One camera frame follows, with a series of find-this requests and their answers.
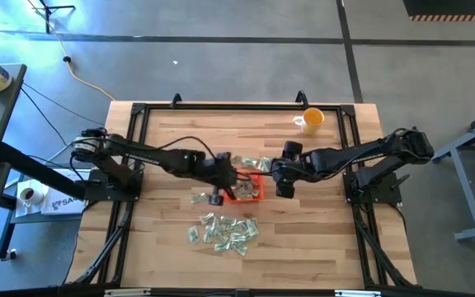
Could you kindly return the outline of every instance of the red container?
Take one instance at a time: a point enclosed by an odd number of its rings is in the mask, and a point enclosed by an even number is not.
[[[230,203],[258,202],[258,201],[261,201],[261,200],[265,199],[265,196],[263,195],[263,176],[261,176],[261,175],[251,175],[251,176],[249,176],[248,175],[248,173],[251,173],[251,172],[261,172],[261,171],[239,168],[237,170],[237,172],[242,173],[242,174],[246,175],[247,177],[250,177],[251,180],[253,180],[257,184],[257,188],[260,191],[260,193],[257,196],[253,196],[251,199],[242,199],[242,200],[236,199],[236,200],[233,200],[233,199],[230,199],[227,192],[223,191],[223,197],[224,197],[225,202],[230,202]]]

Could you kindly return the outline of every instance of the concrete floor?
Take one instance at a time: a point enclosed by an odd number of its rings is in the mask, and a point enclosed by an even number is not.
[[[334,0],[59,1],[60,31],[98,35],[339,38]],[[42,32],[25,2],[0,0],[0,30]],[[475,23],[414,23],[400,0],[345,0],[353,38],[475,40]],[[353,102],[343,45],[67,42],[77,73],[119,100]],[[364,102],[378,105],[383,130],[416,125],[440,148],[475,120],[475,47],[354,48]],[[32,87],[97,121],[109,100],[68,74],[54,41],[0,40],[0,63],[24,63]],[[36,96],[66,141],[93,124]],[[20,97],[5,140],[48,158],[63,145]],[[56,161],[67,162],[67,153]],[[427,288],[475,293],[475,240],[453,232],[473,226],[453,165],[408,166],[402,185],[414,267]],[[0,233],[6,213],[0,213]],[[59,285],[70,265],[78,222],[18,225],[15,261],[0,262],[0,290]]]

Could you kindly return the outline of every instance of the pile of money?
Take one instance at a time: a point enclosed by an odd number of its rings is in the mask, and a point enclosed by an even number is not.
[[[261,172],[269,172],[270,165],[272,164],[272,158],[244,158],[242,156],[236,155],[232,157],[231,162],[234,167],[244,167],[250,169],[257,169]]]
[[[253,240],[260,231],[256,219],[235,219],[226,215],[216,216],[208,213],[200,217],[201,224],[206,225],[203,243],[212,243],[214,239],[219,242],[214,244],[216,252],[234,250],[242,256],[247,254],[245,242]],[[197,227],[191,227],[188,231],[190,243],[199,242]]]
[[[232,191],[234,192],[236,199],[239,200],[252,199],[260,194],[259,186],[253,180],[237,180],[236,184],[232,186]]]

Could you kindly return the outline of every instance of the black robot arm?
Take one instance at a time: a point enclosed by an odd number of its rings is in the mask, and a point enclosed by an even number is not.
[[[384,138],[345,149],[319,148],[302,153],[302,148],[302,144],[288,141],[281,158],[273,160],[270,171],[276,182],[277,196],[292,198],[293,184],[297,180],[323,181],[352,163],[386,157],[356,172],[358,187],[364,188],[405,164],[428,163],[434,155],[426,135],[415,127],[397,129]]]
[[[236,183],[235,169],[230,163],[230,153],[218,153],[206,158],[205,153],[191,149],[163,149],[139,144],[117,134],[107,134],[104,129],[85,130],[74,141],[73,156],[80,162],[93,163],[109,177],[109,183],[118,189],[134,186],[137,170],[118,164],[113,157],[122,156],[161,167],[175,177],[190,178],[214,186],[209,203],[223,204],[219,190],[235,198],[230,188]]]

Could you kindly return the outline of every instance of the wooden table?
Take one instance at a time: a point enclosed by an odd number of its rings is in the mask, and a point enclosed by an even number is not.
[[[132,104],[111,103],[106,122],[110,133],[126,134]],[[374,104],[356,104],[355,111],[362,143],[383,136]],[[293,117],[301,114],[302,111],[151,111],[146,144],[158,146],[194,135],[214,152],[249,157],[280,156],[286,140],[302,143],[304,152],[340,148],[334,112],[324,112],[325,124],[313,137],[302,134],[292,123]],[[172,147],[203,150],[194,140]],[[141,199],[135,205],[129,233],[122,287],[362,288],[355,226],[351,208],[344,202],[341,175],[315,184],[298,181],[295,188],[293,199],[276,197],[275,183],[267,177],[266,199],[262,202],[222,207],[192,205],[191,194],[209,191],[209,186],[173,177],[160,167],[146,166]],[[257,218],[260,235],[247,243],[245,257],[235,251],[215,252],[213,244],[190,245],[187,229],[200,225],[200,215],[211,211]],[[111,203],[101,202],[83,215],[68,282],[78,278],[102,249],[110,212]],[[388,205],[375,205],[375,214],[383,250],[415,283],[401,217]],[[111,259],[109,276],[114,270],[116,251]],[[369,259],[376,279],[372,252]]]

